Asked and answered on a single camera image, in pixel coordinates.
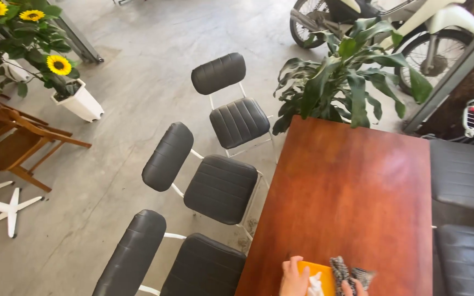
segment wooden table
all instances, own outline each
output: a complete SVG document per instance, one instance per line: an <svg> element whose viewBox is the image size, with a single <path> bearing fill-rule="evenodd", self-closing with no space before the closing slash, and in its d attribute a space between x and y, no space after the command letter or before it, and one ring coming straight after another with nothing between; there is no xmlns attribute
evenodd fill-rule
<svg viewBox="0 0 474 296"><path fill-rule="evenodd" d="M428 141L295 116L235 295L277 296L294 255L377 271L371 295L432 295Z"/></svg>

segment artificial sunflower plant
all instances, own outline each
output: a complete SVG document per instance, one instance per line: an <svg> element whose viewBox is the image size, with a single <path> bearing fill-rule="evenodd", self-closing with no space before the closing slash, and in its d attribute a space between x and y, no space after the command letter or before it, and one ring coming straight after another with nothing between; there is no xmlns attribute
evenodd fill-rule
<svg viewBox="0 0 474 296"><path fill-rule="evenodd" d="M383 67L408 67L411 71L411 90L418 104L425 102L432 91L431 84L420 73L412 69L401 53L387 54L379 44L370 44L378 34L391 33L395 45L402 37L394 32L387 21L376 18L359 19L341 40L328 30L311 34L308 44L319 37L326 41L328 55L321 62L303 61L292 58L279 72L277 91L287 85L280 101L285 102L280 110L280 118L273 126L273 134L285 132L296 114L307 117L349 123L351 127L370 127L365 104L374 108L374 116L381 119L381 103L365 89L365 81L384 95L394 100L394 108L399 118L405 115L403 104L389 87L389 82L398 84L398 77ZM362 69L363 64L379 64L380 67Z"/></svg>
<svg viewBox="0 0 474 296"><path fill-rule="evenodd" d="M10 0L8 4L0 1L0 82L1 89L16 83L18 95L25 97L27 84L39 79L48 88L57 92L55 98L62 100L74 95L80 87L77 83L67 83L65 78L77 79L79 72L75 63L63 56L71 51L67 45L65 32L52 23L60 16L62 9L50 5L46 0ZM36 71L29 71L29 81L19 81L4 64L20 67L11 60L25 59Z"/></svg>

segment concrete floor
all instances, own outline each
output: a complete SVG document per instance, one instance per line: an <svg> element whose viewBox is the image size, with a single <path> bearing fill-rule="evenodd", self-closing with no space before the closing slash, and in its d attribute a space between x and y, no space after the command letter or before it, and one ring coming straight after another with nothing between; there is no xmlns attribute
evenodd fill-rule
<svg viewBox="0 0 474 296"><path fill-rule="evenodd" d="M307 51L294 44L288 28L294 0L133 0L123 6L112 1L64 0L57 4L105 58L101 65L78 67L105 114L86 123L54 106L50 91L40 84L32 85L27 98L13 96L10 101L93 146L87 150L64 145L36 170L35 177L53 191L46 201L18 214L16 239L7 237L6 223L0 222L0 295L90 295L125 228L142 209L166 217L168 232L202 232L247 251L241 229L192 216L173 191L159 193L147 187L141 171L169 124L176 121L193 132L196 151L224 154L208 119L209 101L190 80L191 70L202 63L230 52L243 54L247 94L268 115L277 114L281 104L272 92L284 62L295 56L319 60L325 54L323 47ZM383 104L383 119L373 128L398 131L400 120L392 100L374 88L369 91ZM215 105L227 104L238 94L236 86L220 91ZM399 96L414 106L410 98ZM276 153L284 137L275 137ZM275 170L271 145L236 159L253 164L271 180ZM194 157L186 160L176 180L179 188L185 190L199 163ZM9 173L0 173L0 182L7 180L23 188L22 201L45 195ZM11 192L11 187L1 189L0 201L8 202ZM262 186L252 206L251 226L265 197ZM434 205L433 215L436 225L474 224L474 213L467 210ZM163 241L144 285L162 286L180 243ZM439 282L435 277L436 295L442 293Z"/></svg>

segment black leather chair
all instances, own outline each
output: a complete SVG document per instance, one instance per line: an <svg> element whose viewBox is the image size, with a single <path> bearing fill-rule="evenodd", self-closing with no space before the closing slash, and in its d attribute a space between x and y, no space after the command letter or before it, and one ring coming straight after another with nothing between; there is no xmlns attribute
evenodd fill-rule
<svg viewBox="0 0 474 296"><path fill-rule="evenodd" d="M444 225L434 237L448 296L474 296L474 227Z"/></svg>
<svg viewBox="0 0 474 296"><path fill-rule="evenodd" d="M246 76L246 64L244 57L239 53L227 54L204 65L200 65L191 73L191 81L198 93L210 98L211 114L210 121L219 139L219 143L226 150L226 155L231 158L246 150L230 155L229 149L245 144L253 139L259 138L266 133L270 138L255 146L272 141L269 117L253 99L246 97L241 81ZM217 109L213 106L212 94L233 84L239 84L242 98Z"/></svg>
<svg viewBox="0 0 474 296"><path fill-rule="evenodd" d="M432 197L474 209L474 145L431 140Z"/></svg>
<svg viewBox="0 0 474 296"><path fill-rule="evenodd" d="M200 233L188 237L166 233L159 213L143 210L135 215L118 243L93 296L134 296L138 290L160 296L233 296L246 255ZM142 286L145 274L163 238L184 242L159 292Z"/></svg>
<svg viewBox="0 0 474 296"><path fill-rule="evenodd" d="M203 158L192 147L191 131L182 122L171 124L145 165L142 180L158 192L172 187L194 212L227 225L237 225L252 239L241 221L247 216L260 179L270 188L263 174L252 165L224 156ZM202 162L182 193L173 182L189 153Z"/></svg>

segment plaid cloth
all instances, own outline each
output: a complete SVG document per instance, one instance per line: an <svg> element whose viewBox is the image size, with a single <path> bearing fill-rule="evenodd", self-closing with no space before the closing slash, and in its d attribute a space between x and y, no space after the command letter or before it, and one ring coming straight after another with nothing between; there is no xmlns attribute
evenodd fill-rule
<svg viewBox="0 0 474 296"><path fill-rule="evenodd" d="M341 289L341 282L343 280L346 280L349 283L353 296L356 296L356 284L354 284L353 279L360 281L363 289L366 291L369 288L370 282L376 275L374 271L366 271L365 269L354 267L351 276L349 274L349 268L346 267L343 257L341 256L330 258L330 266L332 267L332 272L334 273L336 281L336 296L345 296L343 289Z"/></svg>

